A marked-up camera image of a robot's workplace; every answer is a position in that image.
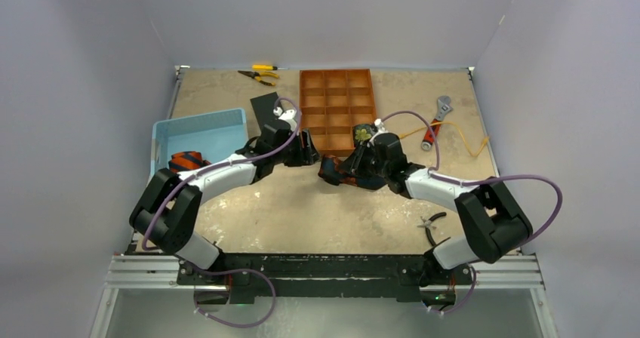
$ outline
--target brown compartment tray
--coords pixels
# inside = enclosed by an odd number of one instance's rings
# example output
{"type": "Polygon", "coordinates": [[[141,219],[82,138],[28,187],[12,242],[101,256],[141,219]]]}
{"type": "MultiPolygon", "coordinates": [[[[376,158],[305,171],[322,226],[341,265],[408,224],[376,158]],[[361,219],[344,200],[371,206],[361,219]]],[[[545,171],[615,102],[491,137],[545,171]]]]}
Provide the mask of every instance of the brown compartment tray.
{"type": "Polygon", "coordinates": [[[323,154],[346,157],[355,148],[356,124],[373,123],[376,102],[369,69],[300,71],[302,128],[323,154]]]}

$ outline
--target needle nose pliers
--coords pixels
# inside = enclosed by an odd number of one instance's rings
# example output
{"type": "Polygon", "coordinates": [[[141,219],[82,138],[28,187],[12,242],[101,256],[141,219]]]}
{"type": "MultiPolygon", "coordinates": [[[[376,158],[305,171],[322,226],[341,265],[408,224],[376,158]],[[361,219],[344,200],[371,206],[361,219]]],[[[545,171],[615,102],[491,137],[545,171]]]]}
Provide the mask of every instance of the needle nose pliers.
{"type": "Polygon", "coordinates": [[[256,79],[259,83],[268,85],[270,87],[275,87],[275,83],[270,83],[268,81],[262,80],[263,76],[270,76],[272,78],[280,79],[280,75],[275,74],[274,72],[244,72],[242,70],[238,71],[242,75],[246,75],[249,78],[256,79]]]}

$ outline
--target yellow cord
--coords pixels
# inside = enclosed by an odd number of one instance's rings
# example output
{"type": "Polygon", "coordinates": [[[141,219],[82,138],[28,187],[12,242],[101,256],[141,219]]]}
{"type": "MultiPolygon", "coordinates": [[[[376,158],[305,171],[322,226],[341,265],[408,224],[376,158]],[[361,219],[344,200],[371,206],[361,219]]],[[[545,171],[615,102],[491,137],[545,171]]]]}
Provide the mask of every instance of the yellow cord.
{"type": "MultiPolygon", "coordinates": [[[[462,138],[462,141],[464,142],[464,146],[466,147],[466,151],[472,157],[478,157],[478,155],[480,155],[482,150],[486,147],[487,143],[489,143],[489,136],[485,136],[485,138],[482,140],[482,144],[480,145],[480,148],[478,149],[478,151],[477,152],[471,152],[471,147],[469,147],[469,144],[467,143],[466,138],[464,137],[464,134],[462,133],[462,130],[460,129],[458,124],[455,124],[452,121],[437,121],[435,123],[432,123],[431,126],[433,127],[433,126],[436,126],[438,124],[450,124],[450,125],[453,125],[456,129],[458,129],[458,133],[460,134],[460,137],[462,138]]],[[[400,134],[398,137],[400,139],[405,138],[405,137],[409,137],[410,135],[418,133],[420,131],[424,131],[425,129],[426,129],[426,127],[418,128],[415,131],[411,131],[411,132],[405,133],[405,134],[400,134]]]]}

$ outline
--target blue plastic bin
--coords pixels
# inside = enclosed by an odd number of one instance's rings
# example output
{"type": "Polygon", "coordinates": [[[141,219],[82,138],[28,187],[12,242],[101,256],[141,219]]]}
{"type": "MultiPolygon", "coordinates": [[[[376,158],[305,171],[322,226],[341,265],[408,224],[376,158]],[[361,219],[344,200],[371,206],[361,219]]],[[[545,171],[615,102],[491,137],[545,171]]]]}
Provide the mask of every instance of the blue plastic bin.
{"type": "Polygon", "coordinates": [[[242,108],[158,121],[153,125],[151,175],[168,168],[174,153],[197,151],[216,163],[242,148],[247,139],[247,118],[242,108]]]}

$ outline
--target table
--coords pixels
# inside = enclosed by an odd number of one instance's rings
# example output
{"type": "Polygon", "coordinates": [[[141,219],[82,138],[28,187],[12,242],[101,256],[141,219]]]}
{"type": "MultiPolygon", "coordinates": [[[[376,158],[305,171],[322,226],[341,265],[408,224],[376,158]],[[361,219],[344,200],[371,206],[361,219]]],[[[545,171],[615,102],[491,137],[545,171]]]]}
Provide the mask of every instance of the table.
{"type": "MultiPolygon", "coordinates": [[[[249,137],[259,134],[250,99],[272,91],[298,100],[299,71],[279,70],[277,86],[267,87],[235,70],[189,69],[177,96],[173,118],[244,108],[249,137]]],[[[484,137],[472,83],[466,70],[451,72],[371,70],[379,117],[409,109],[431,120],[436,99],[448,95],[454,111],[447,121],[459,124],[472,149],[484,137]]],[[[412,115],[399,115],[386,126],[397,134],[422,126],[412,115]]],[[[402,140],[410,161],[426,166],[435,163],[435,150],[420,148],[423,133],[402,140]]],[[[440,172],[464,179],[495,175],[488,149],[471,157],[456,130],[444,125],[440,172]]],[[[259,183],[229,191],[200,207],[195,230],[217,241],[226,252],[303,254],[421,254],[429,249],[420,217],[445,209],[426,201],[409,200],[386,187],[369,192],[353,186],[332,186],[318,176],[319,164],[307,167],[276,166],[259,183]]],[[[434,226],[441,241],[462,234],[457,215],[434,226]]]]}

